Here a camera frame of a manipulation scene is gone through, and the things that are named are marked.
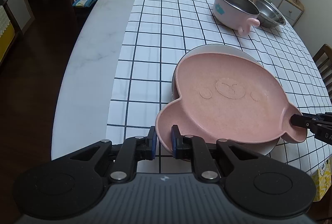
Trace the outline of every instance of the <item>white plate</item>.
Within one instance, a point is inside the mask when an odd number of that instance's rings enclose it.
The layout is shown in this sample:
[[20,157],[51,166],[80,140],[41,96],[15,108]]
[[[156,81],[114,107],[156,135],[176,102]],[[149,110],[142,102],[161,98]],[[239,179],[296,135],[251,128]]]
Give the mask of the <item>white plate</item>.
[[[198,46],[190,51],[188,51],[181,59],[187,58],[188,56],[191,56],[193,54],[199,54],[199,53],[206,53],[206,52],[214,52],[214,53],[221,53],[221,54],[232,54],[236,55],[242,58],[246,58],[250,61],[253,61],[257,64],[259,64],[253,57],[251,57],[249,54],[246,54],[245,52],[223,44],[206,44],[202,46]],[[173,73],[173,79],[172,79],[172,98],[173,100],[179,98],[179,93],[176,88],[175,84],[175,70]],[[250,149],[252,151],[255,151],[257,153],[267,155],[269,152],[272,151],[272,149],[276,146],[277,142],[279,141],[279,138],[268,142],[268,143],[263,143],[263,144],[242,144],[243,147]]]

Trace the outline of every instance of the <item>tissue box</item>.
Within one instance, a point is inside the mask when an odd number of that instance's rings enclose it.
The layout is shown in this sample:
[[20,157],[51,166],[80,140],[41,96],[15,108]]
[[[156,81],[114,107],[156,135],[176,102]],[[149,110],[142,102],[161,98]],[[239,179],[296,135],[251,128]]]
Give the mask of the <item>tissue box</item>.
[[316,196],[313,201],[320,201],[331,186],[330,159],[327,159],[311,177],[316,185]]

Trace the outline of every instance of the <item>white tablecloth with black grid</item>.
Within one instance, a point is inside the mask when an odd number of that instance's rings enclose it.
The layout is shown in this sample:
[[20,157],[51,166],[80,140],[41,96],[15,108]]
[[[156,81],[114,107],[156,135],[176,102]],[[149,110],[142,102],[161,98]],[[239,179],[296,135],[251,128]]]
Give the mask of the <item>white tablecloth with black grid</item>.
[[[252,28],[249,36],[222,25],[211,12],[214,0],[135,0],[117,65],[106,137],[114,144],[146,136],[158,112],[170,101],[176,64],[189,50],[211,43],[230,45],[255,58],[280,82],[291,103],[305,113],[331,111],[327,90],[308,50],[287,22],[273,29]],[[315,172],[332,147],[308,132],[305,142],[282,139],[270,157]],[[158,144],[154,161],[142,161],[138,171],[190,171]]]

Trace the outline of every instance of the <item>metal screw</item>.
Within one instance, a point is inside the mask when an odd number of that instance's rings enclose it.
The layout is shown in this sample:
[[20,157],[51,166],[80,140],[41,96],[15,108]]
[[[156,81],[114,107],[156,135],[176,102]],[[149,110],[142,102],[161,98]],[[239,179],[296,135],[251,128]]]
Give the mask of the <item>metal screw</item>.
[[216,179],[218,174],[215,171],[207,170],[202,172],[202,177],[208,180]]
[[127,174],[124,173],[123,171],[114,171],[111,173],[111,178],[114,180],[122,180],[127,177]]

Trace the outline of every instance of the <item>wooden cabinet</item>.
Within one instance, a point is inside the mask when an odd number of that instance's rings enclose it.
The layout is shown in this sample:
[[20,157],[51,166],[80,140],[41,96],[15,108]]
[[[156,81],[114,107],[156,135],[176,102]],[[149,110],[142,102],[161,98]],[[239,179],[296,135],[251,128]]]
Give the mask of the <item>wooden cabinet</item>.
[[291,0],[272,0],[272,3],[283,14],[285,19],[294,26],[304,12],[304,6],[298,0],[295,4]]

